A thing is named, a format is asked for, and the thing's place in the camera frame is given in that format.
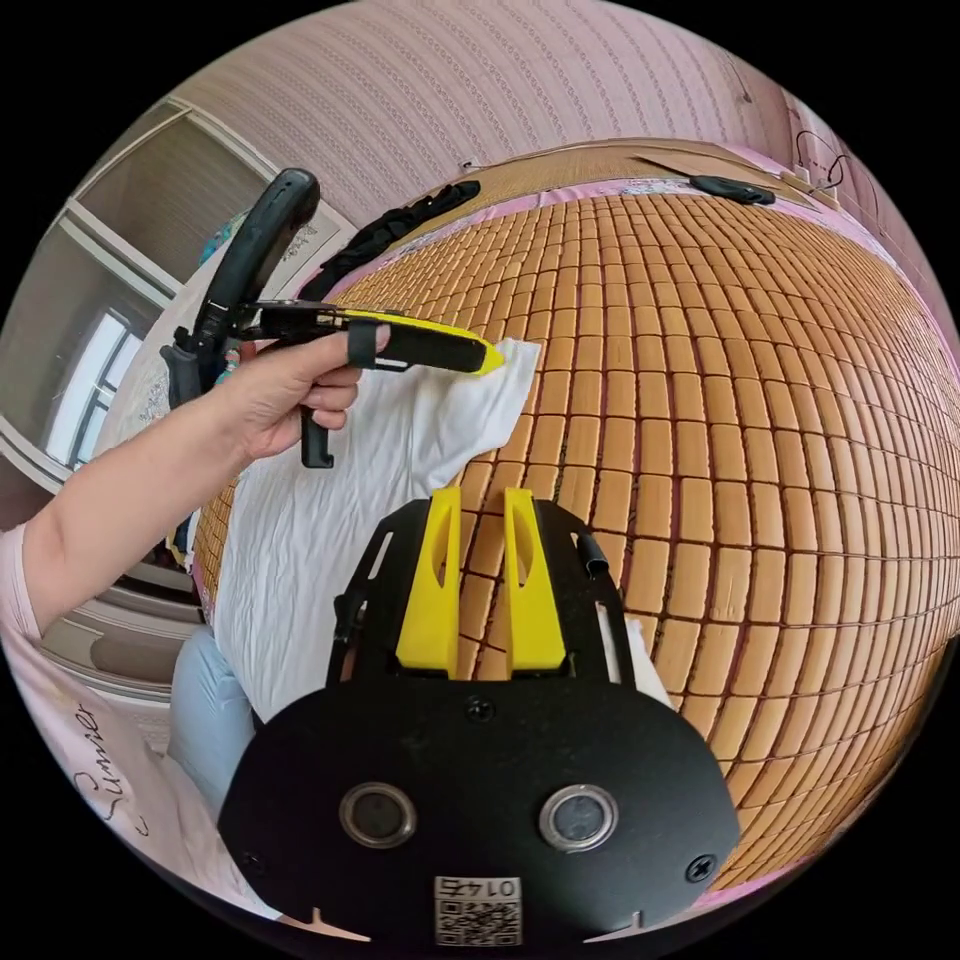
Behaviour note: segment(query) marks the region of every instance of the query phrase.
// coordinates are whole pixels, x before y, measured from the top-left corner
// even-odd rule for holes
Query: yellow robot finger
[[[510,621],[509,674],[553,673],[566,659],[550,570],[529,490],[504,491],[504,586]]]
[[[343,311],[343,316],[390,325],[390,342],[381,354],[386,360],[421,363],[478,377],[503,366],[503,354],[492,343],[462,327],[376,310],[350,308]]]
[[[420,556],[397,643],[405,670],[457,672],[460,634],[460,488],[437,490],[430,501]]]

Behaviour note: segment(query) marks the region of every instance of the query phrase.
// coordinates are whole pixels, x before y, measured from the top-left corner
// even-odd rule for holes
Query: hand
[[[377,330],[377,352],[390,338],[390,328]],[[347,366],[347,334],[334,333],[311,343],[282,350],[252,343],[240,348],[240,366],[211,391],[229,429],[250,460],[283,453],[300,440],[300,407],[328,430],[341,430],[346,411],[357,399],[360,371]]]

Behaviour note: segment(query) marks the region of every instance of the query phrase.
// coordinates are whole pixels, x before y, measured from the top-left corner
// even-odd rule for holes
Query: printed number
[[[479,880],[466,877],[440,877],[437,896],[443,898],[466,898],[470,900],[510,900],[518,894],[515,880]]]

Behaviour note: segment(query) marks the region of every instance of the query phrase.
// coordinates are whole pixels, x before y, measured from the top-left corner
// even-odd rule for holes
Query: qr code sticker
[[[516,947],[523,907],[516,878],[437,877],[436,942],[442,947]]]

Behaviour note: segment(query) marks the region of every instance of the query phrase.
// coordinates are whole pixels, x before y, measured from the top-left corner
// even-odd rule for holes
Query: pink t-shirt
[[[44,657],[23,574],[23,531],[0,534],[0,637],[47,747],[97,816],[188,882],[271,920],[220,839],[193,781],[136,724]]]

